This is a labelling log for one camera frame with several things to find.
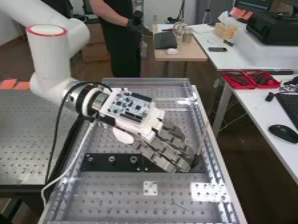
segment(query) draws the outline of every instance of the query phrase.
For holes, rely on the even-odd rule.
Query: black cable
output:
[[[64,104],[68,98],[68,95],[73,92],[73,90],[85,85],[85,84],[94,84],[94,85],[101,85],[104,86],[106,89],[109,89],[110,92],[113,92],[113,90],[110,89],[110,87],[108,85],[105,85],[101,82],[78,82],[77,84],[74,84],[72,86],[72,88],[68,90],[66,94],[62,97],[62,101],[58,107],[58,113],[57,113],[57,117],[56,117],[56,122],[54,122],[54,134],[53,134],[53,145],[52,145],[52,149],[50,149],[50,154],[49,154],[49,161],[48,161],[48,168],[46,168],[46,173],[45,173],[45,184],[49,178],[49,170],[50,170],[50,164],[52,164],[52,159],[53,159],[53,153],[54,153],[54,148],[56,148],[56,143],[57,143],[57,134],[58,134],[58,123],[60,123],[60,118],[61,118],[61,112],[62,112],[62,108],[64,108]]]

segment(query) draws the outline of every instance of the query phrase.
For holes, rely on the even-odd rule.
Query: glove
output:
[[[141,24],[140,23],[134,23],[134,21],[132,19],[128,20],[126,28],[132,32],[140,33],[142,36],[148,36],[148,37],[153,36],[151,31],[146,29],[146,27],[142,25],[142,23]]]

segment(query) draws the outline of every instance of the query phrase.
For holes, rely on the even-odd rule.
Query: wall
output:
[[[82,14],[82,0],[70,0],[73,12]],[[221,12],[230,11],[234,0],[211,0],[211,18],[217,20]],[[179,12],[182,0],[144,0],[144,23],[151,27],[153,16],[157,15],[157,22],[163,23],[167,17],[175,18]],[[207,0],[185,1],[185,23],[201,23]]]
[[[84,15],[82,0],[70,0],[70,3],[73,7],[73,14]]]
[[[211,21],[217,22],[217,18],[223,11],[230,11],[234,5],[234,0],[211,0],[210,10],[211,10]],[[195,23],[202,22],[202,17],[205,14],[205,9],[207,7],[207,0],[198,0],[198,13],[195,17]]]
[[[0,46],[20,36],[20,31],[10,18],[0,12]]]
[[[177,18],[182,0],[144,0],[144,23],[151,27],[153,16],[157,15],[157,23],[165,23],[166,18]],[[187,24],[195,22],[195,0],[185,1],[183,21]]]

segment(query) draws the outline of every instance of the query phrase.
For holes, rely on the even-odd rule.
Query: white desk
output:
[[[259,67],[237,50],[237,46],[230,47],[223,43],[223,39],[214,33],[214,28],[206,24],[190,26],[194,30],[194,37],[199,43],[209,59],[218,71],[230,69],[262,69],[262,70],[289,70],[289,67]],[[225,47],[227,52],[210,52],[209,47]]]
[[[279,81],[287,81],[293,79],[293,76],[274,76],[274,78]],[[298,131],[277,99],[274,98],[271,102],[265,101],[269,92],[277,93],[278,89],[234,90],[230,88],[229,84],[225,83],[222,93],[223,98],[218,106],[213,124],[213,131],[215,135],[218,134],[226,111],[221,104],[222,101],[226,101],[226,97],[229,98],[231,92],[242,104],[255,126],[258,127],[269,145],[271,146],[279,160],[293,176],[294,181],[298,184],[298,144],[291,144],[281,140],[267,131],[269,126],[274,124],[283,124],[293,128],[293,130]]]

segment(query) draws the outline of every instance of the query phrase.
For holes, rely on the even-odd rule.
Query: metal table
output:
[[[30,91],[0,90],[0,197],[20,198],[38,213],[57,106]],[[52,169],[77,115],[64,110]]]
[[[106,79],[113,87],[154,98],[198,148],[207,122],[201,99],[187,79]],[[70,162],[88,124],[74,142]],[[89,153],[137,153],[120,143],[109,129],[96,127],[76,165],[56,185],[40,224],[246,223],[210,125],[202,147],[205,169],[195,173],[84,172]],[[157,183],[158,195],[144,193],[145,181]]]

